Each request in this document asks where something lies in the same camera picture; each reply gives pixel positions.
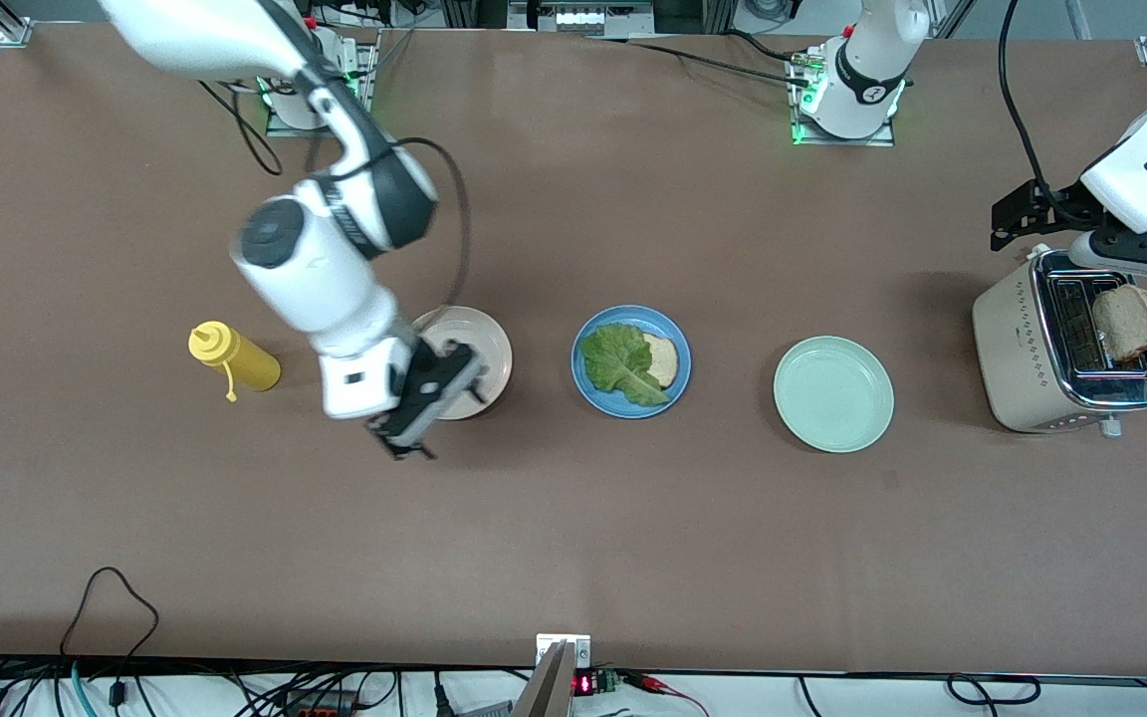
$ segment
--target gray floor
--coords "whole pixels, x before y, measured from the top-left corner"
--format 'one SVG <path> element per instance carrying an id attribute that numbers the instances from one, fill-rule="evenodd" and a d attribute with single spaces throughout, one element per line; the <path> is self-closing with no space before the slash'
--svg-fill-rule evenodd
<path id="1" fill-rule="evenodd" d="M 34 20 L 100 20 L 103 18 L 95 0 L 6 0 L 23 17 Z M 788 34 L 837 33 L 845 24 L 855 22 L 861 0 L 804 0 L 799 17 L 780 23 L 755 18 L 738 6 L 735 25 L 748 32 Z M 974 10 L 959 29 L 957 37 L 997 37 L 1007 0 L 977 0 Z M 1071 40 L 1075 23 L 1069 13 L 1079 9 L 1079 33 L 1095 40 L 1119 40 L 1147 32 L 1147 0 L 1024 0 L 1012 22 L 1012 37 L 1030 40 Z"/>

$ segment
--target brown tabletop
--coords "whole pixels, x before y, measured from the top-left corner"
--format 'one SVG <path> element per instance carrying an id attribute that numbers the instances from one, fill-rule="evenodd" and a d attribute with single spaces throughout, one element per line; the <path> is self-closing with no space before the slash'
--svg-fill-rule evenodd
<path id="1" fill-rule="evenodd" d="M 989 252 L 989 208 L 1030 172 L 993 55 L 929 41 L 896 148 L 817 148 L 790 145 L 771 81 L 415 34 L 376 114 L 463 165 L 463 303 L 516 361 L 486 416 L 429 435 L 440 460 L 398 465 L 322 416 L 305 340 L 228 259 L 306 141 L 273 140 L 287 172 L 265 177 L 194 83 L 108 26 L 38 28 L 0 56 L 0 650 L 52 653 L 115 563 L 162 609 L 156 654 L 524 663 L 533 632 L 570 630 L 638 667 L 1147 676 L 1147 412 L 1117 442 L 1015 435 L 977 371 L 970 303 L 1019 255 Z M 1147 106 L 1128 44 L 1014 44 L 1012 81 L 1058 184 Z M 457 257 L 447 172 L 414 151 L 446 203 L 376 263 L 411 314 Z M 647 421 L 570 380 L 575 333 L 624 303 L 693 349 Z M 227 404 L 186 350 L 206 319 L 276 353 L 282 384 Z M 816 335 L 892 376 L 864 452 L 806 449 L 774 411 L 774 365 Z M 146 622 L 110 582 L 73 649 L 124 653 Z"/>

